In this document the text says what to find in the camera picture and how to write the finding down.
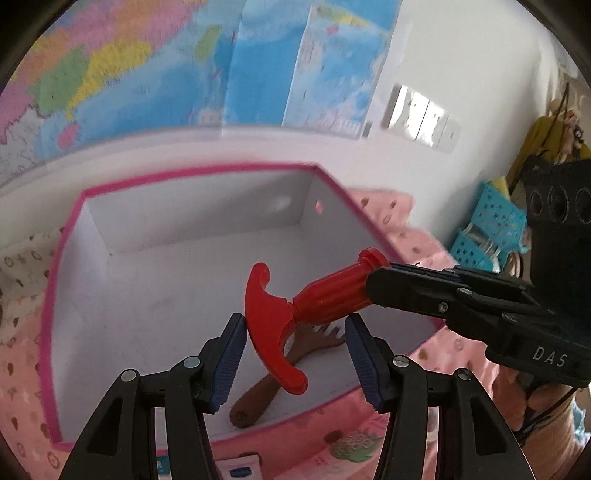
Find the pink sleeve right forearm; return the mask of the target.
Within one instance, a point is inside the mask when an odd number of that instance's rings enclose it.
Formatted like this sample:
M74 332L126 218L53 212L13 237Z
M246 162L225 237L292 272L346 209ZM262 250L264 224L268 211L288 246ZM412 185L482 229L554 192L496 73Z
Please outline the pink sleeve right forearm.
M569 398L528 437L522 450L537 479L563 479L583 451L575 439L573 400Z

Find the right hand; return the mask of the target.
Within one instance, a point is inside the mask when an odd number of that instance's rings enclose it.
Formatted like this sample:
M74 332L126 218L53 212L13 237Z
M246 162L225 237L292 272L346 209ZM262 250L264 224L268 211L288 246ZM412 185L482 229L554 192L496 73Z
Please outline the right hand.
M526 410L543 412L559 401L570 388L561 384L546 384L528 395L519 384L519 372L501 366L493 382L493 399L509 428L518 431L523 427Z

